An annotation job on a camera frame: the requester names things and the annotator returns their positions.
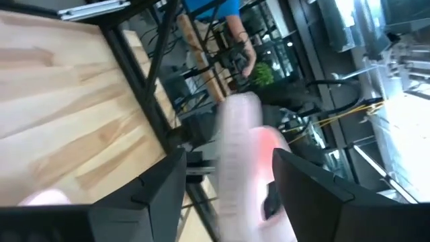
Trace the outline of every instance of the desk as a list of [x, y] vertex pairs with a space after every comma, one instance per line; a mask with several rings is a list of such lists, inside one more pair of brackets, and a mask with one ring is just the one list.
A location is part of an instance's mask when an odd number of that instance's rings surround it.
[[165, 156], [97, 26], [0, 11], [0, 84], [0, 206], [46, 188], [90, 204]]
[[[208, 66], [208, 61], [206, 60], [205, 54], [202, 51], [202, 47], [198, 41], [196, 34], [200, 34], [202, 38], [206, 35], [207, 27], [204, 24], [199, 23], [198, 29], [200, 33], [196, 33], [191, 25], [190, 19], [186, 14], [181, 14], [177, 18], [177, 24], [181, 28], [185, 40], [190, 44], [190, 49], [197, 60], [197, 68], [204, 69]], [[207, 47], [210, 51], [214, 52], [218, 50], [218, 46], [214, 40], [208, 41]], [[227, 69], [222, 69], [219, 63], [215, 64], [215, 70], [218, 73], [221, 84], [223, 85], [226, 94], [230, 95], [231, 91], [228, 87], [228, 82], [230, 81], [230, 72]], [[202, 73], [203, 82], [207, 82], [208, 91], [216, 102], [223, 102], [225, 96], [222, 94], [220, 86], [216, 82], [214, 74], [212, 71], [206, 71]]]

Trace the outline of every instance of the metal rod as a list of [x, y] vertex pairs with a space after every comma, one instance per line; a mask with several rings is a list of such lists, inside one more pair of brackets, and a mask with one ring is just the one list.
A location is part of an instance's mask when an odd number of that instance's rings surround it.
[[419, 91], [405, 91], [405, 93], [411, 94], [411, 95], [414, 95], [416, 97], [423, 98], [425, 100], [429, 100], [430, 101], [430, 95], [421, 93]]
[[185, 190], [193, 204], [195, 204], [194, 208], [199, 215], [203, 226], [206, 228], [209, 237], [213, 242], [218, 242], [220, 240], [220, 236], [217, 233], [218, 226], [216, 225], [216, 212], [210, 202], [205, 202], [209, 199], [208, 195], [203, 191], [200, 184], [186, 184]]
[[407, 63], [430, 64], [430, 60], [405, 59]]
[[366, 154], [360, 147], [354, 145], [353, 148], [359, 153], [363, 159], [365, 159], [369, 165], [371, 165], [387, 182], [387, 184], [394, 190], [396, 190], [406, 201], [411, 204], [418, 204], [418, 201], [412, 197], [397, 181], [394, 181], [388, 172], [384, 168], [380, 167], [368, 154]]
[[215, 105], [216, 104], [214, 102], [209, 102], [207, 104], [204, 104], [204, 105], [198, 106], [196, 108], [193, 108], [191, 111], [188, 111], [188, 112], [186, 112], [184, 114], [179, 114], [178, 118], [180, 120], [184, 120], [184, 119], [189, 118], [189, 117], [191, 117], [191, 116], [193, 116], [195, 114], [201, 114], [201, 113], [204, 113], [204, 112], [209, 112]]
[[63, 21], [79, 21], [90, 17], [113, 13], [129, 6], [129, 1], [124, 0], [108, 0], [99, 3], [91, 3], [83, 6], [73, 7], [58, 11]]
[[354, 72], [352, 72], [352, 73], [350, 73], [350, 74], [346, 74], [346, 75], [339, 75], [339, 74], [337, 74], [337, 73], [331, 73], [331, 74], [333, 75], [333, 77], [334, 77], [336, 80], [346, 80], [346, 79], [349, 79], [349, 78], [352, 78], [352, 77], [358, 76], [358, 75], [360, 75], [360, 74], [362, 74], [362, 73], [367, 73], [368, 71], [371, 71], [371, 70], [376, 69], [376, 68], [378, 68], [378, 67], [379, 67], [378, 65], [370, 65], [369, 67], [366, 67], [366, 68], [360, 69], [360, 70], [358, 70], [358, 71], [354, 71]]
[[187, 167], [187, 175], [208, 175], [215, 171], [215, 167]]
[[16, 3], [14, 1], [12, 2], [1, 1], [0, 10], [35, 15], [35, 16], [46, 17], [50, 19], [60, 19], [60, 16], [58, 16], [55, 10], [46, 9], [43, 7], [36, 7], [33, 5], [27, 5], [22, 3]]
[[192, 26], [194, 32], [196, 33], [196, 37], [198, 39], [198, 42], [199, 42], [200, 46], [202, 47], [202, 50], [203, 50], [203, 52], [205, 54], [206, 59], [208, 60], [208, 66], [211, 67], [211, 70], [212, 70], [212, 72], [214, 74], [216, 83], [218, 84], [218, 86], [219, 86], [219, 88], [221, 90], [222, 95], [224, 97], [226, 97], [227, 94], [226, 94], [226, 90], [224, 88], [224, 85], [221, 83], [220, 77], [219, 77], [218, 73], [216, 72], [216, 70], [214, 68], [212, 68], [213, 65], [214, 65], [214, 63], [212, 61], [212, 57], [209, 55], [208, 47], [203, 43], [202, 36], [200, 35], [200, 31], [198, 30], [198, 28], [196, 26], [196, 23], [194, 23], [194, 18], [191, 17], [191, 11], [189, 10], [189, 7], [188, 7], [187, 3], [185, 2], [185, 0], [182, 0], [182, 6], [183, 6], [186, 14], [189, 16], [189, 21], [191, 23], [191, 26]]
[[[263, 9], [263, 7], [261, 6], [261, 4], [258, 4], [258, 9], [260, 10], [260, 12], [261, 12], [261, 16], [263, 17], [263, 20], [264, 20], [264, 24], [266, 25], [266, 28], [267, 28], [267, 30], [269, 31], [270, 30], [270, 27], [271, 26], [269, 26], [269, 20], [268, 20], [268, 18], [267, 18], [267, 16], [266, 16], [266, 14], [264, 13], [264, 9]], [[273, 34], [272, 34], [272, 31], [269, 31], [269, 37], [270, 37], [270, 40], [271, 41], [276, 41], [276, 39], [273, 37]], [[287, 77], [287, 71], [286, 71], [286, 68], [285, 68], [285, 65], [284, 65], [284, 62], [282, 61], [283, 59], [281, 58], [281, 55], [279, 54], [279, 48], [278, 48], [278, 45], [277, 44], [275, 44], [274, 46], [273, 46], [273, 48], [275, 49], [275, 55], [276, 55], [276, 58], [279, 60], [279, 65], [280, 65], [280, 67], [281, 67], [281, 69], [282, 69], [282, 73], [284, 74], [284, 77]]]
[[421, 73], [418, 71], [411, 71], [409, 72], [409, 75], [414, 75], [414, 76], [418, 76], [418, 77], [424, 77], [425, 79], [430, 78], [430, 74], [429, 73]]
[[[129, 20], [131, 17], [139, 13], [142, 13], [145, 9], [148, 9], [150, 6], [154, 5], [157, 1], [158, 0], [148, 0], [148, 1], [129, 0], [129, 2], [131, 2], [130, 6], [128, 6], [127, 8], [121, 11], [96, 16], [91, 19], [86, 19], [83, 22], [87, 24], [95, 24], [95, 25], [104, 26], [107, 28], [113, 28], [115, 26], [119, 26], [124, 21]], [[94, 3], [98, 1], [86, 0], [86, 2]]]
[[411, 51], [416, 53], [430, 53], [430, 46], [412, 46]]
[[376, 137], [374, 135], [371, 135], [371, 136], [368, 136], [368, 137], [365, 137], [365, 138], [361, 138], [359, 140], [355, 140], [353, 142], [353, 144], [357, 145], [358, 147], [362, 147], [362, 146], [365, 146], [365, 145], [372, 144], [374, 142], [376, 142]]
[[164, 51], [167, 47], [169, 34], [173, 21], [175, 20], [175, 13], [177, 6], [179, 5], [179, 0], [169, 0], [167, 4], [168, 6], [163, 16], [163, 22], [159, 26], [159, 37], [155, 45], [154, 57], [151, 61], [148, 77], [146, 78], [146, 89], [144, 94], [145, 100], [148, 100], [149, 96], [154, 94], [155, 81], [161, 66], [161, 61], [164, 57]]
[[209, 33], [210, 30], [212, 29], [212, 26], [214, 25], [214, 19], [216, 17], [216, 15], [218, 14], [218, 10], [220, 9], [221, 5], [217, 5], [214, 9], [214, 13], [212, 13], [212, 17], [210, 18], [210, 22], [209, 22], [209, 26], [208, 26], [208, 31], [206, 31], [206, 35], [204, 36], [203, 39], [203, 43], [206, 45], [208, 43], [208, 38], [209, 38]]

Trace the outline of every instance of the potted plant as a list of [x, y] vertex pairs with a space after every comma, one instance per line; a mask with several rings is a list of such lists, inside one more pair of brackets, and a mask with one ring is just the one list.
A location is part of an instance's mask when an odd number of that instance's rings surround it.
[[251, 83], [256, 88], [260, 88], [274, 82], [271, 68], [266, 63], [257, 63], [251, 73]]

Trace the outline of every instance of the blurry object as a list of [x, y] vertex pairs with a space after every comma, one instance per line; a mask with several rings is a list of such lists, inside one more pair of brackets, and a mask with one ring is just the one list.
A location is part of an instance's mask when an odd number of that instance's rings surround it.
[[355, 19], [370, 60], [382, 59], [382, 51], [391, 46], [385, 34], [385, 17], [380, 0], [354, 1]]
[[355, 22], [354, 0], [318, 1], [318, 5], [330, 45], [337, 52], [363, 45], [363, 38]]
[[42, 206], [42, 205], [65, 205], [71, 204], [66, 194], [60, 190], [51, 189], [41, 192], [36, 192], [24, 201], [20, 202], [18, 206]]
[[381, 0], [386, 17], [386, 30], [406, 34], [430, 26], [428, 0]]
[[368, 71], [371, 71], [371, 70], [376, 69], [376, 68], [378, 68], [378, 67], [379, 67], [378, 65], [371, 65], [371, 66], [369, 66], [369, 67], [365, 67], [365, 68], [363, 68], [363, 69], [360, 69], [360, 70], [354, 71], [354, 72], [352, 72], [352, 73], [350, 73], [350, 74], [342, 75], [342, 74], [337, 74], [337, 73], [331, 73], [331, 75], [332, 75], [336, 80], [346, 80], [346, 79], [350, 79], [350, 78], [352, 78], [352, 77], [356, 77], [356, 76], [358, 76], [358, 75], [360, 75], [360, 74], [362, 74], [362, 73], [367, 73]]
[[261, 127], [259, 106], [252, 93], [229, 96], [223, 103], [218, 162], [223, 241], [296, 240], [272, 184], [273, 150], [289, 151], [288, 144], [277, 130]]
[[271, 68], [266, 63], [257, 63], [251, 73], [251, 80], [259, 87], [273, 83]]
[[389, 77], [400, 79], [404, 92], [430, 88], [430, 45], [405, 39], [392, 47], [388, 63]]
[[99, 3], [92, 3], [83, 6], [73, 7], [70, 9], [64, 9], [58, 11], [58, 15], [63, 21], [79, 21], [82, 19], [88, 19], [90, 17], [96, 17], [99, 15], [113, 13], [130, 6], [129, 1], [124, 0], [108, 0]]

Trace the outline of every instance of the black cable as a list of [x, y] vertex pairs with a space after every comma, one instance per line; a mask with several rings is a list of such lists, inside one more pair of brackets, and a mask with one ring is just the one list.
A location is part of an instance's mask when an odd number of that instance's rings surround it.
[[[181, 37], [176, 38], [176, 39], [174, 39], [173, 41], [170, 41], [170, 43], [168, 44], [168, 47], [167, 47], [167, 51], [166, 51], [166, 52], [164, 52], [164, 54], [163, 54], [163, 55], [166, 55], [166, 54], [169, 54], [170, 52], [172, 52], [172, 51], [175, 49], [175, 45], [176, 45], [180, 40], [181, 40]], [[154, 57], [154, 52], [152, 51], [152, 52], [148, 53], [148, 57], [149, 57], [149, 58]]]
[[[199, 91], [199, 89], [200, 88], [202, 88], [203, 86], [205, 86], [209, 81], [211, 81], [211, 80], [213, 80], [215, 78], [215, 76], [213, 76], [212, 78], [210, 78], [210, 79], [208, 79], [207, 81], [205, 81], [203, 84], [201, 84], [200, 86], [198, 86], [197, 88], [196, 88], [196, 90], [193, 92], [193, 93], [190, 93], [190, 94], [188, 94], [188, 95], [186, 95], [185, 97], [184, 97], [184, 99], [186, 99], [186, 98], [189, 98], [189, 97], [191, 97], [192, 95], [194, 95], [194, 94], [196, 94], [198, 91]], [[190, 100], [188, 100], [188, 101], [186, 101], [184, 104], [181, 104], [181, 107], [182, 106], [186, 106], [190, 101], [191, 101], [192, 99], [190, 99]], [[178, 113], [175, 111], [175, 117], [174, 117], [174, 121], [175, 121], [175, 126], [176, 126], [176, 119], [178, 118]]]
[[207, 204], [207, 203], [209, 203], [209, 202], [213, 202], [213, 201], [215, 201], [215, 200], [218, 200], [218, 197], [208, 198], [208, 199], [205, 199], [205, 200], [203, 200], [203, 201], [201, 201], [201, 202], [195, 202], [195, 203], [193, 203], [193, 204], [187, 204], [187, 205], [185, 205], [185, 206], [182, 206], [182, 208], [181, 208], [181, 209], [184, 209], [184, 208], [191, 208], [191, 207], [193, 207], [193, 206], [195, 206], [195, 205], [199, 205], [199, 204]]
[[363, 93], [359, 86], [358, 81], [342, 81], [342, 80], [319, 80], [319, 81], [311, 81], [306, 84], [306, 87], [310, 87], [311, 85], [347, 85], [352, 87], [356, 92], [355, 99], [340, 108], [335, 108], [333, 110], [321, 110], [318, 108], [313, 108], [312, 110], [299, 113], [299, 117], [309, 117], [309, 116], [328, 116], [332, 114], [342, 114], [348, 112], [350, 109], [357, 107], [363, 101]]
[[150, 29], [150, 30], [146, 31], [145, 33], [143, 33], [143, 35], [141, 35], [141, 36], [139, 37], [139, 39], [140, 39], [140, 40], [142, 40], [143, 36], [147, 35], [149, 32], [152, 32], [152, 31], [156, 30], [157, 28], [158, 28], [158, 26], [153, 27], [152, 29]]

